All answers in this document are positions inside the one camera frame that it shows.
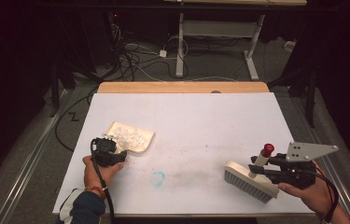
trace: bracelet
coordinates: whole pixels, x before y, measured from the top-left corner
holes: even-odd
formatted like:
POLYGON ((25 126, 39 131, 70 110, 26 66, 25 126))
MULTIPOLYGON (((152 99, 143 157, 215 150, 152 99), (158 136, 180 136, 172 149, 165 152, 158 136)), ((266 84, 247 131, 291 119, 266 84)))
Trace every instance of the bracelet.
POLYGON ((96 186, 87 186, 84 190, 90 190, 90 189, 96 189, 97 191, 99 191, 101 198, 105 199, 105 192, 103 191, 103 189, 96 186))

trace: white tabletop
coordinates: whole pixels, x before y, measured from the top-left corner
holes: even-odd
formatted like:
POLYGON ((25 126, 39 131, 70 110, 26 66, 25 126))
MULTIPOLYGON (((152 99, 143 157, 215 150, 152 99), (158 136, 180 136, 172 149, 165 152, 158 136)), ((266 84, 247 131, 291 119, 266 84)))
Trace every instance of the white tabletop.
POLYGON ((293 141, 269 92, 95 94, 53 213, 72 189, 84 188, 81 159, 113 121, 155 133, 145 153, 128 154, 109 187, 116 216, 312 213, 283 192, 262 203, 224 180, 226 161, 247 166, 264 144, 286 153, 293 141))

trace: blue stain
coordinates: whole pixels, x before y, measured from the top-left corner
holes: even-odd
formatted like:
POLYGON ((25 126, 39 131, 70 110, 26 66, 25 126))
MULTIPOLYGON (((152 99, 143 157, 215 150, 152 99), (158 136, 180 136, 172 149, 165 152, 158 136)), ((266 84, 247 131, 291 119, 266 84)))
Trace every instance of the blue stain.
POLYGON ((150 178, 150 182, 154 187, 160 187, 165 179, 165 174, 163 172, 154 172, 150 178))

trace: wooden board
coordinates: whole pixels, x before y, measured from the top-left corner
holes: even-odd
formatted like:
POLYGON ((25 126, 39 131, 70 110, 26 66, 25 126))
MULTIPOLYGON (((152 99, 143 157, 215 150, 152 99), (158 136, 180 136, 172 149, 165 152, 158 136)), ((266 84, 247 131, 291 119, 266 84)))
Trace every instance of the wooden board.
POLYGON ((269 92, 263 82, 103 82, 98 93, 269 92))

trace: brush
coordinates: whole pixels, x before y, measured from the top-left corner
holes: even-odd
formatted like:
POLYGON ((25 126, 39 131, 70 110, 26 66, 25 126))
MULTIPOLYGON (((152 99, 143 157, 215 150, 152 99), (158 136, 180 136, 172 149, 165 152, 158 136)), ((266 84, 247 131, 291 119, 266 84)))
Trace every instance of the brush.
MULTIPOLYGON (((273 145, 265 144, 254 164, 257 166, 265 165, 273 150, 273 145)), ((234 185, 263 203, 267 203, 271 198, 277 198, 278 187, 265 176, 256 175, 234 161, 227 161, 224 170, 224 179, 227 183, 234 185)))

